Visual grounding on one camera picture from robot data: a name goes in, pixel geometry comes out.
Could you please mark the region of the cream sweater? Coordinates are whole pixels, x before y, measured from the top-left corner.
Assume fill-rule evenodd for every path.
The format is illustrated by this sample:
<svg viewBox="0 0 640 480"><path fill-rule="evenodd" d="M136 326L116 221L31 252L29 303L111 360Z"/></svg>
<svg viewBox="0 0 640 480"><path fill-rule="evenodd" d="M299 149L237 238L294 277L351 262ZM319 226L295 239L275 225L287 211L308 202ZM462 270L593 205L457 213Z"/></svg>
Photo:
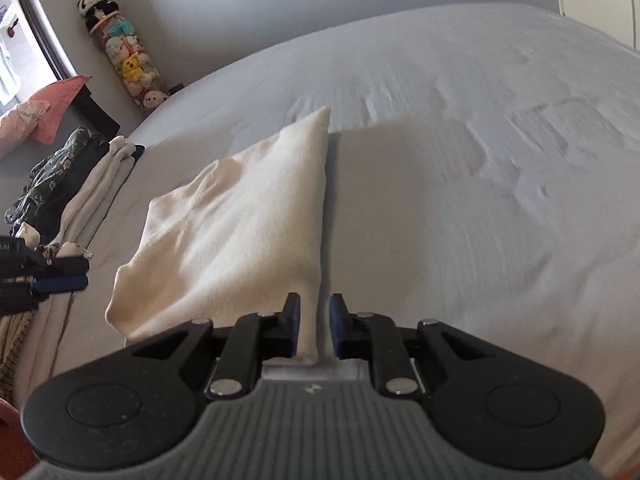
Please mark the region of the cream sweater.
<svg viewBox="0 0 640 480"><path fill-rule="evenodd" d="M218 159L149 204L105 319L135 344L194 318L228 327L300 298L292 360L318 360L329 107Z"/></svg>

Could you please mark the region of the folded beige garment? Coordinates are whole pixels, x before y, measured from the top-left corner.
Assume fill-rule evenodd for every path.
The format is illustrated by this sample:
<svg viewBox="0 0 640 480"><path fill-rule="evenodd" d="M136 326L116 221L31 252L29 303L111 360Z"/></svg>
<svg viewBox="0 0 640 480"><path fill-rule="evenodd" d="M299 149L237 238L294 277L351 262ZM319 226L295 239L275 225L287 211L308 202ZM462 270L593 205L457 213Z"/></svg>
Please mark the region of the folded beige garment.
<svg viewBox="0 0 640 480"><path fill-rule="evenodd" d="M108 144L107 153L96 163L79 191L63 208L60 223L49 238L40 234L40 245L56 252L65 243L77 243L90 224L99 221L98 212L114 198L134 169L137 147L124 136Z"/></svg>

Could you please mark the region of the black folded garment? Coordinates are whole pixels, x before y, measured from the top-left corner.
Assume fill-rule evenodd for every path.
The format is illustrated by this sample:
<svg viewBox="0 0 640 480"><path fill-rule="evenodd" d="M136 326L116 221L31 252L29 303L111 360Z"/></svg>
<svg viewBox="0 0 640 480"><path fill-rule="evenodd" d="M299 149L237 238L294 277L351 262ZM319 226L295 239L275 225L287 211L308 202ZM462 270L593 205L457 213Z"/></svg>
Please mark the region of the black folded garment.
<svg viewBox="0 0 640 480"><path fill-rule="evenodd" d="M111 141L105 141L103 136L100 134L99 136L101 137L100 143L92 144L90 148L88 148L88 151L83 152L77 157L72 169L52 192L50 198L44 203L34 220L32 220L32 224L23 222L15 233L10 231L12 235L16 235L23 230L31 230L39 235L39 243L41 233L47 238L53 235L54 230L60 223L63 208L79 191L86 177L88 177L89 172L96 166L96 163L107 153L108 144ZM134 158L137 162L144 152L144 147L141 145L136 145L136 147Z"/></svg>

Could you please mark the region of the brown striped garment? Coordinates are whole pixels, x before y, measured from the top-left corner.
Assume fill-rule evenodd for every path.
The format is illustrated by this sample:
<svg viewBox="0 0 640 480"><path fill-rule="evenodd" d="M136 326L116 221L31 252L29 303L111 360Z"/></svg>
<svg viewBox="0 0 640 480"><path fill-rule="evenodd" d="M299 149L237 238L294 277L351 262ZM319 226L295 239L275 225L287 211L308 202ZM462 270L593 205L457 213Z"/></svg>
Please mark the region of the brown striped garment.
<svg viewBox="0 0 640 480"><path fill-rule="evenodd" d="M19 408L28 395L36 350L32 336L32 312L1 320L1 399Z"/></svg>

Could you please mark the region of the white folded garment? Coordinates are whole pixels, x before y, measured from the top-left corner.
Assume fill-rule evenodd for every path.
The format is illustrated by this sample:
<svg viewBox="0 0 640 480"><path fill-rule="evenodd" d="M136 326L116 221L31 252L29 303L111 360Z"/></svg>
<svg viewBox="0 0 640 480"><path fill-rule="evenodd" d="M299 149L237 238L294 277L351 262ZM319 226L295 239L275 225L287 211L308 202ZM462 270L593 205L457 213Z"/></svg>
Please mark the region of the white folded garment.
<svg viewBox="0 0 640 480"><path fill-rule="evenodd" d="M52 295L32 315L14 375L13 402L20 408L29 393L53 375L58 346L79 292Z"/></svg>

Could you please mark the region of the floral black jeans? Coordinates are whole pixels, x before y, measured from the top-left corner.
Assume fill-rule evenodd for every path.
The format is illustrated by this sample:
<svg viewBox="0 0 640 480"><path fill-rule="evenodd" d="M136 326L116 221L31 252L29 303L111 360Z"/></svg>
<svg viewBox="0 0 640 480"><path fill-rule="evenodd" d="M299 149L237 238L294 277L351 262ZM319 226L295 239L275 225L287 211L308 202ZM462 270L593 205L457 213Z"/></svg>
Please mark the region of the floral black jeans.
<svg viewBox="0 0 640 480"><path fill-rule="evenodd" d="M44 203L72 169L73 163L101 137L85 127L79 127L67 138L62 148L43 159L30 170L21 196L4 214L4 222L15 233L23 222L32 224Z"/></svg>

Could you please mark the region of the pink pillow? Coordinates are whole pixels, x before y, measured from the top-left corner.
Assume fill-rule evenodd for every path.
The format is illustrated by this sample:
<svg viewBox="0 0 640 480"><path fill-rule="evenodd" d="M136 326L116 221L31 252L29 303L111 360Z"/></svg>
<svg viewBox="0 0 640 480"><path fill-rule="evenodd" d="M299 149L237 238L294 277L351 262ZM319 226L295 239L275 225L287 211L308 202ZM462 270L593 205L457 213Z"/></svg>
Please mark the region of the pink pillow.
<svg viewBox="0 0 640 480"><path fill-rule="evenodd" d="M5 158L24 143L49 108L48 101L29 100L18 103L1 116L0 158Z"/></svg>

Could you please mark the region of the grey bed sheet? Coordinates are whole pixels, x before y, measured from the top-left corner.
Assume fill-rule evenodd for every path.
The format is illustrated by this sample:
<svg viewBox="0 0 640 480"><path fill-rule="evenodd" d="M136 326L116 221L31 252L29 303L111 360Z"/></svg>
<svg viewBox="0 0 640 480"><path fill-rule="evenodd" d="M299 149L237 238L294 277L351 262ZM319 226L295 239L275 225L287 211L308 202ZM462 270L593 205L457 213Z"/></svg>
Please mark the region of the grey bed sheet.
<svg viewBox="0 0 640 480"><path fill-rule="evenodd" d="M438 318L590 385L593 461L639 463L639 55L519 4L436 6L263 50L167 101L92 238L53 375L119 349L106 322L149 204L321 107L332 112L326 300Z"/></svg>

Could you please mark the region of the plush toy tube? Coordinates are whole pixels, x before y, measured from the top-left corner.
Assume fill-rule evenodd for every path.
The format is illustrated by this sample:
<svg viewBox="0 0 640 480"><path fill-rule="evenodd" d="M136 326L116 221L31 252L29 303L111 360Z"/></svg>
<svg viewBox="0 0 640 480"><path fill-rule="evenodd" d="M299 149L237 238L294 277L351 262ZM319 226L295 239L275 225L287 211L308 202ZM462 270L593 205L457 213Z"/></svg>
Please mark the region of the plush toy tube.
<svg viewBox="0 0 640 480"><path fill-rule="evenodd" d="M77 9L130 98L145 115L153 113L169 93L132 21L122 15L114 0L78 0Z"/></svg>

